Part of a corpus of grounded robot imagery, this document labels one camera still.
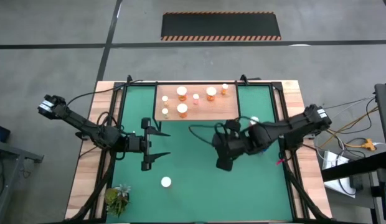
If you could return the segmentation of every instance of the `wooden board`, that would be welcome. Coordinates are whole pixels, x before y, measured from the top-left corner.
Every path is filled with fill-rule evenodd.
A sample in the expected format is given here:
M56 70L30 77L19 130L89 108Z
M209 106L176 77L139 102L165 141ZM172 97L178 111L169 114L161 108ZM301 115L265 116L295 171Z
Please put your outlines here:
M207 100L207 88L214 87L217 90L214 101ZM236 86L228 85L226 95L221 94L222 85L184 85L187 88L187 99L180 101L176 89L179 85L158 85L156 93L156 108L154 118L157 121L182 121L182 120L226 120L238 117ZM198 94L199 104L193 104L193 94ZM168 106L162 102L162 96L168 96ZM187 117L181 118L177 111L180 103L187 105ZM162 115L162 109L168 109L168 118Z
M96 91L106 90L113 88L115 81L102 81L98 82L96 87ZM197 82L197 81L172 81L172 82ZM205 82L234 82L233 80L229 81L205 81ZM285 100L287 105L287 111L289 116L294 116L296 114L302 113L304 111L304 102L301 96L301 92L299 90L299 85L297 80L263 80L263 81L250 81L255 83L260 82L281 82L283 84L283 91L285 94ZM280 118L282 117L281 111L281 103L278 95L275 95L276 105L278 108L278 114ZM96 94L93 98L92 107L90 110L90 121L96 121L97 117L100 113L104 111L108 111L110 107L111 101L111 92L99 93ZM115 114L118 112L120 102L116 103ZM313 146L313 141L305 140L305 144ZM81 153L92 148L91 142L84 142L82 144ZM70 194L70 198L67 205L67 210L65 213L65 218L73 217L81 206L87 201L88 197L93 191L95 186L96 173L98 170L100 158L100 150L95 149L93 152L86 154L82 157L76 168L74 182L72 185L72 190ZM329 202L326 195L326 190L324 188L323 179L321 175L321 170L319 168L318 159L316 152L312 149L302 147L297 152L297 158L299 163L299 169L301 172L301 178L303 180L303 186L305 191L311 197L313 202L319 207L319 209L328 217L331 216L331 210L329 206ZM299 201L299 195L295 189L293 189L294 201L296 205L296 210L299 218L303 217L301 204ZM96 217L100 217L101 208L103 205L103 197L100 199L100 203L98 204L98 209L96 210Z

